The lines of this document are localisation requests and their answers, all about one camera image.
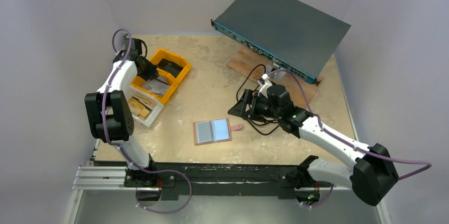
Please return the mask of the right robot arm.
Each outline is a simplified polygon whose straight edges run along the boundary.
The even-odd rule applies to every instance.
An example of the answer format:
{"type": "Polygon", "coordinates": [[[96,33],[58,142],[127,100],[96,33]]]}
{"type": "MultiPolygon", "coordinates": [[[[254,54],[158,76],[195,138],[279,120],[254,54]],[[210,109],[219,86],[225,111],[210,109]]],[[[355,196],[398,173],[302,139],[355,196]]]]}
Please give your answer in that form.
{"type": "Polygon", "coordinates": [[[264,74],[260,90],[246,89],[228,110],[229,115],[247,121],[273,119],[286,133],[311,142],[340,162],[331,163],[310,155],[297,166],[294,176],[299,189],[318,182],[352,189],[364,203],[376,206],[399,181],[399,175],[385,146],[355,141],[328,129],[319,115],[296,106],[283,85],[273,85],[264,74]]]}

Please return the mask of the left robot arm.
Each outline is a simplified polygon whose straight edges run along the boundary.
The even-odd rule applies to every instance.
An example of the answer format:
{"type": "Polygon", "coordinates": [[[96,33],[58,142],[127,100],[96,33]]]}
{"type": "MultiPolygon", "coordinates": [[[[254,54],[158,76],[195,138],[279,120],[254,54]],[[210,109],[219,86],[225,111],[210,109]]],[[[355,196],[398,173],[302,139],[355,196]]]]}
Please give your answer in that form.
{"type": "Polygon", "coordinates": [[[84,101],[91,134],[114,147],[127,162],[130,176],[137,176],[144,186],[157,182],[156,165],[133,136],[134,119],[128,105],[127,91],[135,77],[150,81],[158,77],[157,66],[147,58],[146,44],[128,38],[126,50],[117,53],[106,82],[84,101]]]}

